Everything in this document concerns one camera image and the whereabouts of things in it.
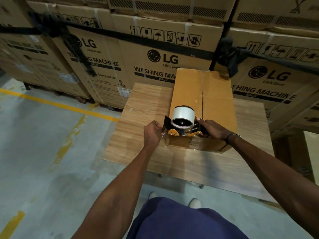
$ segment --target blue clothing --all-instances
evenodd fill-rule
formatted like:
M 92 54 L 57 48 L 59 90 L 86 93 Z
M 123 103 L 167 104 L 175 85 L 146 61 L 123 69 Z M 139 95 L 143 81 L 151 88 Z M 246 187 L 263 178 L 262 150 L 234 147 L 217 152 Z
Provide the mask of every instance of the blue clothing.
M 192 209 L 165 197 L 148 200 L 126 239 L 248 239 L 216 211 Z

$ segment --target wooden table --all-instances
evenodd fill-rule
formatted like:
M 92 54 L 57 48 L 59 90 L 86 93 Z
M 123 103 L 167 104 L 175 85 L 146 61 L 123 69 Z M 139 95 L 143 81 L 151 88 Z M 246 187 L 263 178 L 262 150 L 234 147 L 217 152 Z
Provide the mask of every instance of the wooden table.
M 172 94 L 172 88 L 135 84 L 103 159 L 129 164 L 143 147 L 143 127 L 152 120 L 163 124 Z M 273 155 L 264 105 L 239 99 L 234 104 L 238 134 Z M 223 154 L 203 152 L 166 146 L 162 139 L 147 170 L 275 202 L 233 148 Z

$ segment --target forearm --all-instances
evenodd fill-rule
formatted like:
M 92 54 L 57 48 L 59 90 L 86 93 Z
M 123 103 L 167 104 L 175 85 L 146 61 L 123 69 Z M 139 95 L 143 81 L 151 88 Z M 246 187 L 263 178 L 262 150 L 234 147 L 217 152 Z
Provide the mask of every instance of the forearm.
M 238 136 L 231 136 L 229 144 L 293 220 L 313 236 L 319 236 L 319 186 Z
M 83 236 L 88 227 L 94 229 L 94 232 L 89 229 L 90 238 L 94 238 L 93 233 L 96 238 L 124 236 L 131 224 L 147 165 L 154 150 L 155 147 L 143 147 L 132 162 L 103 190 L 75 236 Z

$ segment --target concrete floor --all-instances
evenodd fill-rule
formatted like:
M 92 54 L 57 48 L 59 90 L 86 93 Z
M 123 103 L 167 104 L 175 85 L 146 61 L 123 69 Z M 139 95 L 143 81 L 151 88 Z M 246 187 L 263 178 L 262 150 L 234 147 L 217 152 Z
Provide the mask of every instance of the concrete floor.
M 102 107 L 0 78 L 0 87 L 120 117 Z M 124 168 L 101 160 L 115 122 L 0 92 L 0 239 L 70 238 L 101 191 Z M 148 194 L 188 204 L 198 198 L 249 238 L 312 238 L 285 212 L 255 198 L 147 173 L 135 214 Z

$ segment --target white tape roll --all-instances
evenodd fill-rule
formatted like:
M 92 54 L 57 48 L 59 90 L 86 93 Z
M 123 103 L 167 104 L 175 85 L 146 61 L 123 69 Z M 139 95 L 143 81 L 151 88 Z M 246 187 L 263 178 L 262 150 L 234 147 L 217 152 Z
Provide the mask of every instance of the white tape roll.
M 194 126 L 195 112 L 189 106 L 175 107 L 171 124 L 180 129 L 189 129 Z

